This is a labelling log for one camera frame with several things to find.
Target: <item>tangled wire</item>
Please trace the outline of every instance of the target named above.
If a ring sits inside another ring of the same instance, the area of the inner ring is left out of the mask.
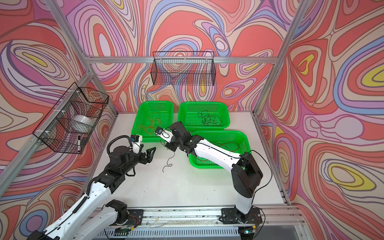
[[[221,118],[217,115],[209,115],[208,110],[203,110],[197,113],[197,116],[199,118],[202,118],[202,123],[205,126],[209,126],[210,124],[211,126],[216,126],[216,127],[221,126],[221,123],[222,123]]]
[[[148,116],[148,120],[149,126],[140,125],[140,127],[144,130],[144,132],[146,132],[146,134],[150,135],[155,132],[157,127],[161,125],[160,114],[156,112],[151,113]]]

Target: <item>wall-mounted wire basket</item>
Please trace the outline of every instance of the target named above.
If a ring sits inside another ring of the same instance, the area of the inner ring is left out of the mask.
[[[58,113],[53,121],[46,129],[37,130],[44,117],[33,134],[54,152],[81,154],[108,104],[109,96],[93,88],[78,86],[67,92],[72,95],[62,109],[54,110]]]
[[[215,85],[212,51],[156,51],[153,58],[153,85]]]

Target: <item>metal grill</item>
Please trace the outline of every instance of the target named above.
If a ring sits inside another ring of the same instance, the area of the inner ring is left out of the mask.
[[[151,227],[136,228],[129,233],[115,233],[109,228],[100,232],[95,239],[104,238],[180,238],[180,237],[239,237],[238,227]]]
[[[153,85],[215,85],[212,51],[158,51],[153,52],[153,57]]]
[[[41,132],[36,128],[33,134],[54,152],[81,154],[108,100],[107,94],[96,89],[77,87],[48,127]],[[76,115],[86,116],[94,124],[76,121]]]

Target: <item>swirly patterned wall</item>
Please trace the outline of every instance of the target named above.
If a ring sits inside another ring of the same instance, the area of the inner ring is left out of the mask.
[[[0,3],[0,22],[2,171],[84,69],[40,1]]]
[[[137,111],[142,102],[168,100],[175,111],[185,101],[218,101],[230,111],[250,111],[272,64],[229,64],[227,76],[216,73],[215,86],[152,84],[151,64],[97,63],[93,69],[118,112]]]
[[[216,56],[276,56],[297,0],[60,1],[90,56],[151,56],[211,49]]]
[[[315,0],[258,119],[315,239],[384,239],[384,2]]]
[[[86,54],[151,56],[212,50],[216,56],[276,56],[296,11],[291,1],[68,1],[61,5]],[[253,110],[271,64],[219,64],[214,87],[152,86],[149,64],[94,64],[116,110],[143,101],[219,101]]]
[[[0,3],[1,170],[84,74],[43,0],[8,3]],[[113,118],[107,108],[81,155],[36,151],[0,198],[0,239],[26,239],[76,201]]]

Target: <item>black cable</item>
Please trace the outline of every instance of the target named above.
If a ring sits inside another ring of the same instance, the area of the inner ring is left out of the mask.
[[[140,147],[140,145],[139,144],[137,144],[136,142],[133,142],[134,144],[136,144],[138,147]]]
[[[255,197],[255,194],[257,193],[257,191],[259,191],[260,189],[262,189],[263,187],[266,187],[272,180],[272,176],[273,176],[273,173],[272,173],[272,169],[271,167],[269,166],[269,164],[266,162],[266,160],[263,158],[263,156],[261,156],[260,153],[256,152],[255,150],[251,150],[251,152],[254,151],[255,153],[259,154],[259,156],[264,160],[264,162],[267,164],[267,166],[269,167],[269,170],[271,171],[271,178],[269,179],[268,183],[266,183],[264,186],[262,186],[261,188],[257,189],[254,193],[253,193],[253,198]]]
[[[68,220],[68,218],[70,218],[71,216],[73,215],[73,212],[64,220],[64,221],[62,221],[57,227],[55,227],[52,231],[50,231],[49,233],[47,233],[47,234],[44,234],[43,236],[41,236],[38,240],[41,240],[41,239],[43,239],[44,237],[46,237],[46,236],[48,236],[49,234],[51,234],[51,232],[53,232],[53,231],[55,231],[56,229],[58,229],[58,228],[60,228],[60,226],[65,222],[65,221],[67,221]]]
[[[105,229],[104,229],[104,233],[105,233],[105,236],[106,236],[109,240],[111,240],[111,239],[109,238],[109,236],[107,235],[107,232],[105,231]]]
[[[165,168],[165,167],[172,167],[173,164],[172,164],[172,163],[171,163],[171,164],[168,164],[168,161],[169,161],[171,158],[173,158],[174,156],[175,156],[175,152],[173,152],[173,156],[170,157],[170,158],[167,160],[167,165],[163,167],[163,172],[164,172],[164,168]]]
[[[135,167],[133,167],[133,175],[130,175],[128,173],[126,173],[125,175],[127,175],[128,177],[134,177],[136,175]]]
[[[104,229],[104,233],[105,233],[105,236],[109,239],[109,240],[111,240],[110,238],[109,238],[109,236],[107,235],[107,232],[105,231],[105,229]]]
[[[232,157],[232,156],[226,154],[225,152],[222,152],[222,151],[220,151],[220,150],[218,150],[218,149],[216,149],[216,148],[214,148],[214,147],[212,147],[212,146],[209,146],[209,145],[204,144],[204,143],[201,143],[201,142],[198,142],[197,144],[203,144],[203,145],[205,145],[205,146],[207,146],[207,147],[210,147],[210,148],[212,148],[212,149],[214,149],[214,150],[216,150],[216,151],[218,151],[218,152],[221,152],[222,154],[225,154],[225,155],[227,155],[228,157],[231,157],[231,158],[235,158],[235,159],[240,159],[240,158],[241,158],[241,157]]]
[[[202,123],[205,126],[209,126],[209,124],[212,123],[212,126],[220,127],[222,124],[221,118],[218,115],[209,115],[208,110],[198,112],[197,116],[202,118]]]
[[[262,228],[263,228],[263,226],[264,226],[264,223],[265,223],[265,220],[266,220],[266,216],[265,216],[264,211],[263,211],[262,209],[260,209],[260,211],[261,211],[261,212],[263,213],[263,215],[264,215],[263,225],[260,227],[259,231],[255,234],[255,236],[252,238],[252,240],[255,239],[255,237],[256,237],[256,236],[259,234],[259,232],[262,230]]]
[[[129,142],[129,145],[132,147],[131,137],[129,137],[129,136],[127,136],[127,135],[121,135],[121,136],[118,136],[118,137],[112,139],[112,141],[110,141],[110,142],[108,143],[108,146],[107,146],[107,153],[108,153],[108,155],[111,154],[110,148],[111,148],[112,143],[116,142],[117,140],[119,140],[119,139],[121,139],[121,138],[127,138],[127,139],[128,139],[128,142]]]

